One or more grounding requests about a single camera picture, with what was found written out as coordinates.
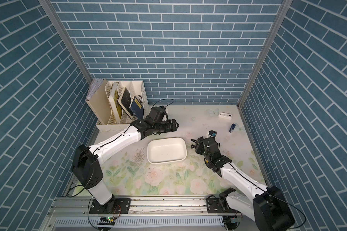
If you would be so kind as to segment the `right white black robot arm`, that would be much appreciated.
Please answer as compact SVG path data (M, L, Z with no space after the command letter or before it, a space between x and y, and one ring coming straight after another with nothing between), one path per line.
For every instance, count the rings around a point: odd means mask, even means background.
M214 136L192 140L192 149L204 157L206 166L231 183L219 195L222 210L236 210L252 219L261 231L286 231L295 218L281 190L267 187L241 171L227 156L222 155Z

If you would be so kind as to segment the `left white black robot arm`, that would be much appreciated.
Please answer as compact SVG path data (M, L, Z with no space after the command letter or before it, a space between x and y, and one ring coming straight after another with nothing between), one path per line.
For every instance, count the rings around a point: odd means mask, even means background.
M72 173L81 185L100 204L112 201L113 194L103 181L101 166L113 155L150 135L175 132L179 123L169 119L164 106L154 106L145 119L136 119L120 133L91 146L80 145L75 149Z

